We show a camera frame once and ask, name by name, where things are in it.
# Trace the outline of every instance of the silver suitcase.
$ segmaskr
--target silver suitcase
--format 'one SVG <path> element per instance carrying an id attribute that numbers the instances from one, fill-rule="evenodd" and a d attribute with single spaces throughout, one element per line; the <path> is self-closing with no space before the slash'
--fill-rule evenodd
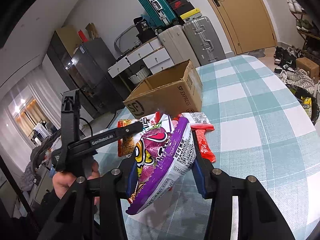
<path id="1" fill-rule="evenodd" d="M 201 66 L 226 58 L 219 38 L 208 17 L 193 19 L 183 25 Z"/>
<path id="2" fill-rule="evenodd" d="M 191 59 L 195 67 L 200 67 L 196 54 L 185 36 L 181 25 L 175 25 L 161 32 L 159 39 L 169 53 L 173 63 L 178 64 Z"/>

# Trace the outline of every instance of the suitcase handle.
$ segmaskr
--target suitcase handle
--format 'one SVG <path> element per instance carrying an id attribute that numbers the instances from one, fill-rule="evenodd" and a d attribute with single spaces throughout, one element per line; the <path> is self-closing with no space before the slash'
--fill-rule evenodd
<path id="1" fill-rule="evenodd" d="M 209 44 L 210 44 L 210 46 L 211 46 L 211 49 L 210 49 L 209 51 L 213 51 L 213 44 L 212 44 L 212 42 L 211 42 L 210 40 L 204 40 L 204 41 L 209 42 Z"/>
<path id="2" fill-rule="evenodd" d="M 162 6 L 161 4 L 158 2 L 158 0 L 154 0 L 151 2 L 152 3 L 152 6 L 157 10 L 157 11 L 160 11 L 162 10 Z"/>

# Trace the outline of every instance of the small cardboard box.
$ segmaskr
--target small cardboard box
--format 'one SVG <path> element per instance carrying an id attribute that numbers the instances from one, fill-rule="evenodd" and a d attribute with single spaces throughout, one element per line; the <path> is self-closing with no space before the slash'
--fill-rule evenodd
<path id="1" fill-rule="evenodd" d="M 145 78 L 124 101 L 137 119 L 161 111 L 176 117 L 184 112 L 200 112 L 202 83 L 190 60 Z"/>
<path id="2" fill-rule="evenodd" d="M 315 78 L 315 84 L 319 81 L 319 65 L 306 57 L 297 58 L 297 68 L 301 68 L 309 72 L 310 78 Z"/>

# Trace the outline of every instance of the checkered tablecloth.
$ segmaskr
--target checkered tablecloth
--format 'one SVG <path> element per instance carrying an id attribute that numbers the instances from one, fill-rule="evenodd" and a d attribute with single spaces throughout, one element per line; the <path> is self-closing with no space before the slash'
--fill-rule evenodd
<path id="1" fill-rule="evenodd" d="M 198 68 L 204 112 L 215 130 L 206 137 L 214 164 L 230 176 L 256 176 L 297 240 L 305 239 L 320 218 L 320 142 L 294 95 L 262 62 L 238 56 Z M 133 118 L 125 109 L 119 119 Z M 98 150 L 105 173 L 121 162 L 117 143 Z M 192 172 L 137 215 L 128 216 L 129 239 L 203 239 L 211 200 L 197 192 Z M 236 239 L 236 219 L 232 236 Z"/>

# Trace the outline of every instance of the snack bag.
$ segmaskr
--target snack bag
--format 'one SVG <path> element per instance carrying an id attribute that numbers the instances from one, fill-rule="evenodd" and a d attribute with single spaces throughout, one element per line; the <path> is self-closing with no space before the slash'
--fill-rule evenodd
<path id="1" fill-rule="evenodd" d="M 126 213 L 135 215 L 161 197 L 180 176 L 191 169 L 195 158 L 196 151 L 189 121 L 180 117 L 151 177 L 139 188 Z"/>
<path id="2" fill-rule="evenodd" d="M 157 124 L 160 120 L 160 112 L 155 112 L 154 114 L 147 115 L 145 117 L 138 119 L 122 119 L 118 121 L 118 127 L 124 127 L 134 122 L 142 122 L 143 130 L 140 133 L 136 133 L 130 137 L 118 140 L 118 156 L 122 157 L 131 154 L 140 140 L 141 136 L 145 134 L 150 128 Z"/>
<path id="3" fill-rule="evenodd" d="M 311 98 L 303 98 L 301 97 L 302 100 L 302 107 L 306 111 L 307 115 L 311 119 L 312 115 L 312 101 Z"/>
<path id="4" fill-rule="evenodd" d="M 213 125 L 210 124 L 209 119 L 204 113 L 182 113 L 179 116 L 187 118 L 193 129 L 214 130 Z"/>
<path id="5" fill-rule="evenodd" d="M 198 139 L 198 145 L 201 153 L 201 157 L 208 159 L 210 162 L 215 163 L 216 162 L 216 156 L 214 153 L 210 150 L 207 139 L 205 138 L 205 129 L 196 129 L 196 135 Z"/>
<path id="6" fill-rule="evenodd" d="M 142 135 L 135 146 L 134 153 L 137 161 L 138 183 L 135 192 L 128 199 L 129 203 L 135 199 L 135 195 L 148 181 L 157 161 L 162 157 L 165 145 L 172 135 L 173 125 L 168 115 L 163 114 L 159 123 Z"/>

